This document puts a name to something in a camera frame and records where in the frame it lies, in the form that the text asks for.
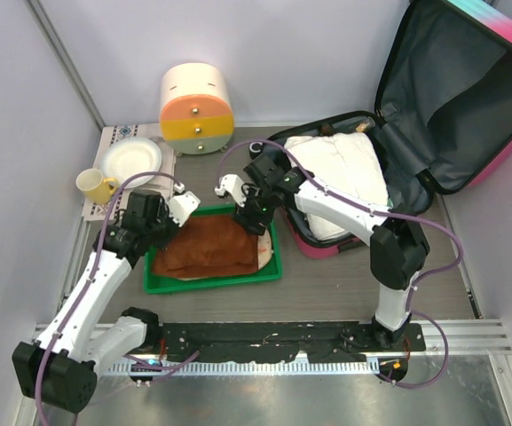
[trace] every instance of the yellow mug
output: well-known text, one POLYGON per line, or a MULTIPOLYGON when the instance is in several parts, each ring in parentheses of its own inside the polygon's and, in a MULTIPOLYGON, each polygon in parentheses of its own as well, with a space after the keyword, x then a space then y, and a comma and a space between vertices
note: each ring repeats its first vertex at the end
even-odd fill
POLYGON ((120 184, 114 177, 104 177, 98 169, 86 169, 76 178, 76 187, 96 204, 106 204, 120 184))

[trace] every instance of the green tray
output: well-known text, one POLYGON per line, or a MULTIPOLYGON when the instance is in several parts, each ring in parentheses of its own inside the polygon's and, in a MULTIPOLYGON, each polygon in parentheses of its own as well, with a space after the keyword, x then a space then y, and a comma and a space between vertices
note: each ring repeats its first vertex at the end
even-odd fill
MULTIPOLYGON (((203 207, 197 209, 193 216, 211 216, 223 215, 232 213, 234 206, 232 204, 203 207)), ((162 295, 167 293, 175 293, 177 291, 188 290, 201 290, 204 288, 219 288, 226 286, 236 286, 239 284, 253 284, 256 282, 264 282, 271 280, 278 280, 283 275, 283 267, 281 265, 280 245, 277 241, 277 232, 275 230, 275 223, 272 222, 269 226, 270 236, 272 237, 272 260, 265 266, 264 269, 250 275, 237 275, 235 277, 220 277, 220 278, 204 278, 201 280, 183 281, 175 278, 162 277, 151 273, 151 265, 157 253, 156 248, 150 248, 146 254, 146 269, 144 289, 149 295, 162 295)))

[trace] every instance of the suitcase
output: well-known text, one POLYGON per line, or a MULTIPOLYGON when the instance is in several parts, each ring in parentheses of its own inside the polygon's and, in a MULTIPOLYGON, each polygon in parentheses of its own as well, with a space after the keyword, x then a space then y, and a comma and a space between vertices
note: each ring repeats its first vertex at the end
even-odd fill
MULTIPOLYGON (((482 0, 413 0, 398 28, 374 100, 374 111, 340 114, 269 137, 318 136, 325 126, 366 134, 382 165, 394 205, 413 214, 435 194, 484 180, 512 152, 512 21, 482 0)), ((290 168, 277 148, 250 149, 290 168)), ((324 258, 360 245, 347 234, 314 238, 303 213, 286 210, 297 245, 324 258)))

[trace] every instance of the brown cloth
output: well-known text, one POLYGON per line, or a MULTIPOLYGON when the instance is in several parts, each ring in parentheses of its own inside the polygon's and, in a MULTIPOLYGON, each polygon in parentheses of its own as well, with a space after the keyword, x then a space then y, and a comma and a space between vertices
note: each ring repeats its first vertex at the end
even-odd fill
POLYGON ((157 250, 151 271, 179 279, 257 272, 257 236, 228 215, 191 217, 166 250, 157 250))

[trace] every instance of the white towel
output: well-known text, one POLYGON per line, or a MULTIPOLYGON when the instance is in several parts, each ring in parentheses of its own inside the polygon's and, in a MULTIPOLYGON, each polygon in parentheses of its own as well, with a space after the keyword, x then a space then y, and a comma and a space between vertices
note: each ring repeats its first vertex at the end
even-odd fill
MULTIPOLYGON (((372 142, 364 133, 331 137, 295 136, 285 148, 312 171, 317 178, 361 200, 383 206, 388 204, 388 188, 372 142)), ((317 240, 329 240, 348 233, 322 217, 307 215, 309 227, 317 240)))

